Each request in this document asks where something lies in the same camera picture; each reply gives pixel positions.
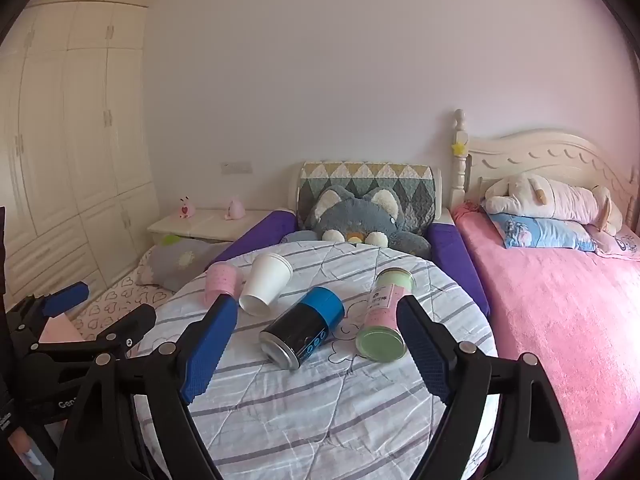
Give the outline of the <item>purple bed bumper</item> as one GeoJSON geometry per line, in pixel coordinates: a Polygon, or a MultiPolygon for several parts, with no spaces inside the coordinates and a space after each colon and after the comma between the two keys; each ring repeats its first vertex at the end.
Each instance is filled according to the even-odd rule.
{"type": "Polygon", "coordinates": [[[431,259],[474,300],[486,318],[490,304],[463,238],[454,224],[432,223],[426,229],[431,259]]]}
{"type": "Polygon", "coordinates": [[[254,252],[280,243],[285,235],[294,233],[297,229],[296,215],[292,211],[275,210],[258,222],[250,230],[233,242],[210,264],[223,262],[240,255],[254,252]]]}

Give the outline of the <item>striped white quilt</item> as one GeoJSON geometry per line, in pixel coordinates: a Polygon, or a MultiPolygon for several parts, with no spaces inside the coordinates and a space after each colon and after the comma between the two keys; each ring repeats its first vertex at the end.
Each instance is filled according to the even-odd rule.
{"type": "Polygon", "coordinates": [[[407,479],[436,434],[445,407],[427,391],[410,356],[375,363],[357,352],[370,289],[388,268],[409,271],[428,316],[491,356],[486,316],[452,278],[427,260],[388,248],[297,242],[274,252],[293,269],[279,314],[309,289],[332,290],[346,314],[298,370],[259,347],[268,316],[241,314],[206,391],[190,413],[227,479],[407,479]]]}

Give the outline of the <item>black and blue tin can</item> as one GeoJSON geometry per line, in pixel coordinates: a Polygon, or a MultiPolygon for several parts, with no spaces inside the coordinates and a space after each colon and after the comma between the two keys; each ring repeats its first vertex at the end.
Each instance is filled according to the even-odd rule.
{"type": "Polygon", "coordinates": [[[284,370],[298,370],[342,322],[345,308],[335,292],[314,287],[259,334],[262,352],[284,370]]]}

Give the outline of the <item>small pink plastic cup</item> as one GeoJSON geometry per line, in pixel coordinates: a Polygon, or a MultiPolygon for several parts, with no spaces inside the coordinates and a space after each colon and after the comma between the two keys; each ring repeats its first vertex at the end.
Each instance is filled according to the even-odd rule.
{"type": "Polygon", "coordinates": [[[231,263],[213,263],[205,272],[204,304],[212,306],[220,295],[238,299],[242,285],[241,271],[231,263]]]}

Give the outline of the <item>pink rabbit plush toy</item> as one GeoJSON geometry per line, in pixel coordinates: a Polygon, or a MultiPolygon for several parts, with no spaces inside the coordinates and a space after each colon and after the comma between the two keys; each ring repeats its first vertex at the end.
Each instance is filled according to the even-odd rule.
{"type": "Polygon", "coordinates": [[[605,186],[583,188],[524,172],[499,180],[484,194],[488,214],[573,221],[608,235],[623,229],[624,218],[605,186]]]}

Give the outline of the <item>pink bug figurine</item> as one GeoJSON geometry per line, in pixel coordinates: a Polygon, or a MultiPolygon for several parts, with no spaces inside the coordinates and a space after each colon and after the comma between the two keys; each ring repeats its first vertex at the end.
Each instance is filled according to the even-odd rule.
{"type": "Polygon", "coordinates": [[[188,196],[184,196],[180,198],[180,209],[179,209],[179,218],[180,219],[189,219],[193,217],[195,214],[195,208],[192,205],[190,198],[188,196]]]}

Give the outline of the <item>blue cartoon pillow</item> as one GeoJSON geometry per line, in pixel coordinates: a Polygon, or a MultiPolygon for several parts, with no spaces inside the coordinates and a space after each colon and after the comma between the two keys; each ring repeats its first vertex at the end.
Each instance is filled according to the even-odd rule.
{"type": "Polygon", "coordinates": [[[490,214],[505,248],[570,248],[595,252],[596,243],[579,223],[554,219],[490,214]]]}

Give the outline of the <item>purple bed bumper left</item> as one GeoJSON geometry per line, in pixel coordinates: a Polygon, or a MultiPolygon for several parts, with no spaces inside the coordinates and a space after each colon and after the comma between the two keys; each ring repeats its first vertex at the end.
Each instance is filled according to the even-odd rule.
{"type": "Polygon", "coordinates": [[[280,243],[285,235],[294,233],[297,229],[296,215],[292,211],[275,210],[258,222],[250,230],[233,242],[210,264],[223,262],[240,255],[254,252],[280,243]]]}

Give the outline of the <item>patchwork diamond cushion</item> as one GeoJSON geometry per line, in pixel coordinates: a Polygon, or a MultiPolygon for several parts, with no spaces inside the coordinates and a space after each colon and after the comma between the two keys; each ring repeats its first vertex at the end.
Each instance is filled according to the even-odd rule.
{"type": "Polygon", "coordinates": [[[405,229],[423,234],[442,213],[442,173],[437,168],[396,162],[303,162],[294,178],[290,207],[299,229],[320,194],[339,185],[360,198],[374,188],[389,188],[399,198],[405,229]]]}

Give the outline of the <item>pink embroidered pillow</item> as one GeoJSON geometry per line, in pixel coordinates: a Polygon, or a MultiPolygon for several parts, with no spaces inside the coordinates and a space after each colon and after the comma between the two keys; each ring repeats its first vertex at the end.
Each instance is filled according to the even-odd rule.
{"type": "Polygon", "coordinates": [[[593,240],[594,251],[602,258],[625,261],[640,261],[640,238],[628,226],[623,226],[615,236],[598,231],[594,226],[586,226],[593,240]]]}

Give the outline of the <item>pink bird figurine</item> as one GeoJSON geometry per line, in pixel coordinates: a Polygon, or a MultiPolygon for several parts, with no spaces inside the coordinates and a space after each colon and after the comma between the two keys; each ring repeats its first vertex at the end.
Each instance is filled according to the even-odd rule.
{"type": "Polygon", "coordinates": [[[232,198],[227,207],[224,218],[228,221],[236,221],[246,216],[246,210],[242,202],[238,198],[232,198]]]}

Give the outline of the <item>purple bed bumper right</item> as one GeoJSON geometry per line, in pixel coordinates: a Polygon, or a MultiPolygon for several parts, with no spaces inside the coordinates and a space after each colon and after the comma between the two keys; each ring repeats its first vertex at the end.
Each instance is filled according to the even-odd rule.
{"type": "Polygon", "coordinates": [[[432,223],[426,229],[431,259],[474,300],[486,318],[490,304],[463,238],[454,224],[432,223]]]}

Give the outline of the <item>grey cat plush toy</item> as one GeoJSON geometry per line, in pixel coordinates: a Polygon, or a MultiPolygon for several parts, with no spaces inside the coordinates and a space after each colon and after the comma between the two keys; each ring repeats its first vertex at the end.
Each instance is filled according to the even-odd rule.
{"type": "Polygon", "coordinates": [[[374,188],[357,197],[341,185],[332,185],[311,208],[306,227],[326,242],[368,244],[431,257],[426,238],[405,229],[400,199],[389,188],[374,188]]]}

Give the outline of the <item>white paper cup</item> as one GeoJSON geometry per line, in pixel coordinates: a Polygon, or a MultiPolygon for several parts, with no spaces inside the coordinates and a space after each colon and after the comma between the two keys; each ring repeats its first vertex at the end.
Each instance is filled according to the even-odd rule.
{"type": "Polygon", "coordinates": [[[274,252],[263,252],[254,260],[239,298],[241,309],[249,315],[266,316],[270,306],[293,275],[292,264],[274,252]]]}

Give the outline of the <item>pink and green canister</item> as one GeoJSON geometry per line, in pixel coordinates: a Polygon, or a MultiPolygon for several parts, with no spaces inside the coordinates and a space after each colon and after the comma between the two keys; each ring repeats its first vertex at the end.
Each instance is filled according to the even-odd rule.
{"type": "Polygon", "coordinates": [[[381,271],[370,291],[364,322],[356,337],[360,356],[380,363],[399,360],[406,344],[397,325],[398,302],[413,292],[412,274],[401,268],[381,271]]]}

